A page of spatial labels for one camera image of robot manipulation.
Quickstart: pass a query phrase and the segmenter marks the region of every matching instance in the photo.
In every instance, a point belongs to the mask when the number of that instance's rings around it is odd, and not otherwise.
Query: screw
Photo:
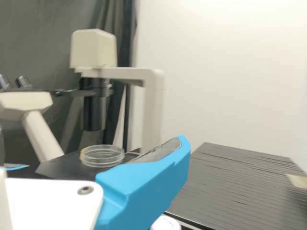
[[[88,195],[92,191],[94,191],[93,187],[91,187],[91,186],[84,186],[84,187],[78,189],[78,194],[79,195]]]

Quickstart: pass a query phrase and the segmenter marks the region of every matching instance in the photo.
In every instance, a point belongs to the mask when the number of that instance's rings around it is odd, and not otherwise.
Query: black slatted surface
[[[169,211],[216,230],[307,230],[307,191],[290,159],[204,143]]]

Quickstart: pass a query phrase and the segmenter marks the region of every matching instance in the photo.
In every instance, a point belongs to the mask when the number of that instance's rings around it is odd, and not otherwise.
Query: white plastic part
[[[22,124],[40,162],[64,155],[58,141],[39,111],[24,114]]]
[[[174,218],[161,215],[150,227],[150,230],[181,230],[181,225]]]
[[[6,172],[0,167],[0,229],[12,230],[9,202],[5,187]]]
[[[0,118],[18,121],[30,111],[44,113],[53,104],[48,92],[0,93]]]
[[[102,187],[90,181],[7,178],[5,183],[13,230],[92,230],[103,202]],[[92,192],[80,195],[85,187]]]
[[[71,36],[71,68],[117,65],[116,38],[99,29],[77,30]]]
[[[40,162],[64,155],[41,113],[52,105],[48,92],[0,93],[0,118],[21,120]]]
[[[145,88],[144,117],[142,131],[142,153],[161,144],[161,122],[163,109],[163,72],[147,68],[76,68],[82,77],[109,78]]]
[[[161,144],[163,74],[156,69],[117,65],[116,38],[99,29],[77,30],[71,38],[70,67],[86,78],[106,78],[145,88],[142,153]]]

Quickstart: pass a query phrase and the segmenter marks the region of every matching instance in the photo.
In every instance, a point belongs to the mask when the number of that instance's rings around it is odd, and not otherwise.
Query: microscope arm
[[[145,89],[143,109],[142,153],[161,144],[161,116],[163,102],[163,74],[147,68],[75,68],[81,77],[105,78],[121,81]]]
[[[51,105],[48,92],[1,92],[0,118],[21,120],[40,162],[64,155],[41,113]]]

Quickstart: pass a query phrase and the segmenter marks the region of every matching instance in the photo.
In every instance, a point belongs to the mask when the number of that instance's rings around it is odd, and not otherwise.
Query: clear petri dish
[[[114,145],[92,145],[81,150],[80,160],[89,167],[106,168],[120,164],[124,149]]]

